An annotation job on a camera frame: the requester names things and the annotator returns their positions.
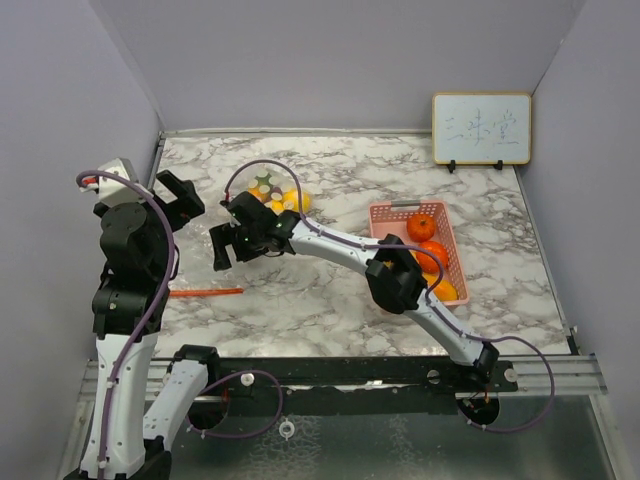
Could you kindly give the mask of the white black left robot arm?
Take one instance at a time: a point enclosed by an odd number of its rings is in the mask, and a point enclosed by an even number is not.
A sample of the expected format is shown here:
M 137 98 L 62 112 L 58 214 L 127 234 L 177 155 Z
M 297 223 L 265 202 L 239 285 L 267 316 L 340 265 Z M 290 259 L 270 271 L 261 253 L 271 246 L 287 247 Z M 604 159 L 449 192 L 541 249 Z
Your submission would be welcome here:
M 112 162 L 78 175 L 94 191 L 106 262 L 92 300 L 98 377 L 87 445 L 70 479 L 166 479 L 172 445 L 198 394 L 214 392 L 221 371 L 213 347 L 182 347 L 167 384 L 146 402 L 147 380 L 175 277 L 174 232 L 205 207 L 192 182 L 169 171 L 157 180 L 175 196 L 165 202 Z

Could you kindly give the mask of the clear polka dot zip bag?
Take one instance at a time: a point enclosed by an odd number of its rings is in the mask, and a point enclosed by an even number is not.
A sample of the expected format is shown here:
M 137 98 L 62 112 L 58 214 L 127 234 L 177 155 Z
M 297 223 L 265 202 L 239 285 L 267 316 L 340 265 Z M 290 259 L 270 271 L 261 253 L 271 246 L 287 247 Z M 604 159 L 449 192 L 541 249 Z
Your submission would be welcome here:
M 273 164 L 252 164 L 236 170 L 224 187 L 222 207 L 239 193 L 248 192 L 276 215 L 285 210 L 308 214 L 313 195 L 301 179 Z

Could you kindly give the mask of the clear bag with orange zipper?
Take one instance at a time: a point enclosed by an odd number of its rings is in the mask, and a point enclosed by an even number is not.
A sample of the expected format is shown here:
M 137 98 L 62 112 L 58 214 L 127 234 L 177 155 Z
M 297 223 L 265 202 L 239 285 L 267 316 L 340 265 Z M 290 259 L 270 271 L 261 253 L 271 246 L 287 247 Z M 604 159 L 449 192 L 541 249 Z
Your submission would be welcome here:
M 180 250 L 178 273 L 170 283 L 170 296 L 177 299 L 240 295 L 244 288 L 233 274 L 213 270 L 214 254 L 209 229 L 225 223 L 229 216 L 214 205 L 176 233 Z

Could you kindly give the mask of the orange yellow mango toy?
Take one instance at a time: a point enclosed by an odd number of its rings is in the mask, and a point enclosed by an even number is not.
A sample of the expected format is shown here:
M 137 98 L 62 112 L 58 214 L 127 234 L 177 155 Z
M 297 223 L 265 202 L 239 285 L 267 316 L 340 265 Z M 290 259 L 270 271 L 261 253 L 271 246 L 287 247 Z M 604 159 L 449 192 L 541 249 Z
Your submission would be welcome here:
M 434 274 L 424 273 L 424 279 L 427 281 L 428 286 L 433 286 L 438 280 L 438 276 Z M 456 288 L 446 279 L 442 279 L 434 289 L 436 297 L 441 302 L 452 302 L 458 300 L 458 292 Z

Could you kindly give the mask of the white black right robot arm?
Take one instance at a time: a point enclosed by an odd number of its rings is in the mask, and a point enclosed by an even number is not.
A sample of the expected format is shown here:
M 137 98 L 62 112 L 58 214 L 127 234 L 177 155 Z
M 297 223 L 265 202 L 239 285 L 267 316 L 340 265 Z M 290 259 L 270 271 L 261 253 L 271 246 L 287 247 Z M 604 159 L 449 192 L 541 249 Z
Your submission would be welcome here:
M 295 211 L 276 214 L 248 192 L 221 205 L 228 221 L 209 230 L 216 271 L 231 268 L 228 248 L 238 262 L 275 253 L 341 265 L 366 279 L 378 307 L 407 316 L 443 346 L 459 366 L 459 378 L 467 389 L 481 391 L 494 381 L 498 350 L 437 298 L 410 253 L 412 248 L 399 237 L 358 237 L 327 228 Z

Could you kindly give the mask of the orange pumpkin toy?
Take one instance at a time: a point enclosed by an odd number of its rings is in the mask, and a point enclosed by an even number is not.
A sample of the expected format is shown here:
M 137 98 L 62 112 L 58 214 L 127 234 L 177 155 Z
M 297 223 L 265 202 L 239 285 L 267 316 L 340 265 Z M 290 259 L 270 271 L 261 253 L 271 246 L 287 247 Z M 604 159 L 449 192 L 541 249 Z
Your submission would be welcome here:
M 414 242 L 429 241 L 436 233 L 437 226 L 434 218 L 428 214 L 416 213 L 406 221 L 406 231 Z

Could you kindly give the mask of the orange tomato toy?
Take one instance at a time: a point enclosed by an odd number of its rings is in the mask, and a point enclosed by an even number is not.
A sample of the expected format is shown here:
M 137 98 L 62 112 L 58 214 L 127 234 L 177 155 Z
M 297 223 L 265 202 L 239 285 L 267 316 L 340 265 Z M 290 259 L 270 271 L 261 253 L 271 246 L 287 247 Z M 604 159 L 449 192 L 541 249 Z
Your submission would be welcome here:
M 422 270 L 428 274 L 437 274 L 445 270 L 449 264 L 446 248 L 436 241 L 425 241 L 418 245 L 420 251 L 415 254 Z

